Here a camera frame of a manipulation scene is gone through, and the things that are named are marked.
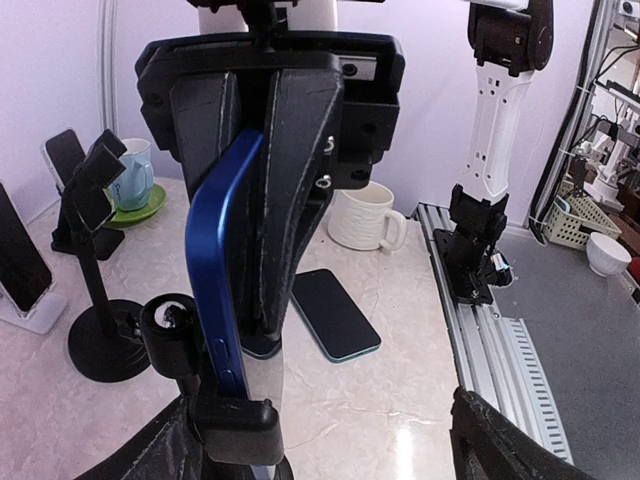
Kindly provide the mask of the white folding phone stand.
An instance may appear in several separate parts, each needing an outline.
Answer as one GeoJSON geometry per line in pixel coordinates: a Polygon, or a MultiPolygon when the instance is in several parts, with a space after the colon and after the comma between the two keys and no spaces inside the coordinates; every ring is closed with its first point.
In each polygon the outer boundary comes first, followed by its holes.
{"type": "Polygon", "coordinates": [[[63,315],[68,301],[65,296],[47,292],[28,312],[20,312],[5,294],[1,295],[1,320],[30,331],[46,335],[63,315]]]}

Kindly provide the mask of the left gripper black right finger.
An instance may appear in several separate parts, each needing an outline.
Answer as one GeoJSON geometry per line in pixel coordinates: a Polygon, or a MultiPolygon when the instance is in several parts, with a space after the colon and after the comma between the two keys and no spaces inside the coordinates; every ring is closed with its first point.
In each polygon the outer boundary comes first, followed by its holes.
{"type": "Polygon", "coordinates": [[[458,388],[451,409],[458,479],[588,479],[528,437],[479,394],[458,388]]]}

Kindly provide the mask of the black round-base stand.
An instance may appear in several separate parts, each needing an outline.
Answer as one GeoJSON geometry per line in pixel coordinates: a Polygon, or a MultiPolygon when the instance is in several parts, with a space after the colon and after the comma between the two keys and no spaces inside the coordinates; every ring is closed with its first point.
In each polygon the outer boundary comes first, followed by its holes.
{"type": "Polygon", "coordinates": [[[187,432],[210,479],[292,479],[279,412],[269,397],[253,400],[222,390],[195,301],[170,293],[148,301],[139,326],[153,368],[178,384],[187,400],[187,432]]]}
{"type": "Polygon", "coordinates": [[[150,366],[139,329],[142,305],[109,298],[99,266],[99,259],[110,258],[123,242],[124,234],[103,235],[103,229],[93,227],[81,212],[86,196],[102,195],[124,172],[120,157],[125,151],[125,144],[111,130],[104,130],[62,194],[61,210],[92,301],[71,326],[68,352],[79,373],[100,383],[129,380],[150,366]]]}

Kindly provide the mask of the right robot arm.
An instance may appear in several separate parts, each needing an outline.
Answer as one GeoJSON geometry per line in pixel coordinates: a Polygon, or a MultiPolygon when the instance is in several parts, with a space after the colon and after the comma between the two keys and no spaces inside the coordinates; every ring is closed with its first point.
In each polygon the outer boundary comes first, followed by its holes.
{"type": "MultiPolygon", "coordinates": [[[[135,65],[143,118],[195,195],[221,176],[240,132],[264,137],[239,219],[247,243],[231,266],[239,331],[279,340],[295,270],[335,190],[360,190],[389,149],[405,61],[388,35],[341,32],[333,1],[237,1],[240,24],[200,1],[200,32],[154,41],[135,65]]],[[[549,1],[473,1],[477,75],[471,148],[451,195],[453,231],[436,236],[459,303],[492,302],[511,275],[496,244],[522,101],[553,45],[549,1]]]]}

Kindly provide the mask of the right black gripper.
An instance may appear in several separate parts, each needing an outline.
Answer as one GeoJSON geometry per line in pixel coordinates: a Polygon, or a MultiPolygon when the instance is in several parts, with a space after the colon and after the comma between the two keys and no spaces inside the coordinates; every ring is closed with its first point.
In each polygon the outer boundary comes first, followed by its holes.
{"type": "Polygon", "coordinates": [[[156,145],[181,164],[190,199],[240,124],[266,122],[255,312],[270,342],[281,338],[295,270],[328,202],[329,192],[315,186],[328,172],[327,140],[336,133],[333,187],[365,187],[391,147],[404,69],[394,37],[331,31],[276,34],[266,51],[252,33],[157,40],[136,61],[142,116],[156,145]],[[327,66],[343,80],[315,69],[327,66]]]}

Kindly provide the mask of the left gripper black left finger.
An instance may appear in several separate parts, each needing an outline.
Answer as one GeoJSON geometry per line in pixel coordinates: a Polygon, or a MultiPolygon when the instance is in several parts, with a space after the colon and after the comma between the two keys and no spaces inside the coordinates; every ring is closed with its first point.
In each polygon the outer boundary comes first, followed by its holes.
{"type": "Polygon", "coordinates": [[[177,397],[111,456],[77,479],[201,479],[204,450],[177,397]]]}

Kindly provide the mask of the teal phone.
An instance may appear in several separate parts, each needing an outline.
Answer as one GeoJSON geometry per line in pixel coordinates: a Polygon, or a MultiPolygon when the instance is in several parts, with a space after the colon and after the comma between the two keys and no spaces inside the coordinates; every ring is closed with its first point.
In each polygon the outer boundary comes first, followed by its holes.
{"type": "Polygon", "coordinates": [[[316,344],[332,363],[372,353],[381,337],[335,274],[316,269],[295,276],[292,302],[316,344]]]}

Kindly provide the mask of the blue phone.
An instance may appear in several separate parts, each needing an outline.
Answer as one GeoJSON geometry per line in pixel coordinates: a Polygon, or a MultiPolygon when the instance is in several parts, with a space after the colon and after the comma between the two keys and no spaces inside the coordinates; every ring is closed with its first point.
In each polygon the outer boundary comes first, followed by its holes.
{"type": "Polygon", "coordinates": [[[195,193],[189,210],[186,262],[202,331],[224,397],[247,399],[225,239],[234,197],[260,151],[263,134],[242,130],[195,193]]]}

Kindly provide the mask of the black folding phone stand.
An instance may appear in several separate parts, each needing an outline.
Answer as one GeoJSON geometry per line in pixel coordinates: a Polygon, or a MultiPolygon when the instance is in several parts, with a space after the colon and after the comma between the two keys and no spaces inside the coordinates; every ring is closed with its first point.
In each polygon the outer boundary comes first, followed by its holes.
{"type": "Polygon", "coordinates": [[[50,243],[51,250],[58,253],[76,256],[77,236],[83,240],[85,245],[92,244],[93,252],[100,261],[106,261],[111,258],[117,248],[123,243],[125,233],[122,230],[112,229],[104,226],[97,227],[92,230],[81,219],[80,214],[76,212],[79,229],[73,230],[72,225],[66,215],[66,207],[74,207],[73,203],[66,205],[64,198],[61,198],[60,210],[58,215],[58,223],[52,231],[52,240],[50,243]]]}

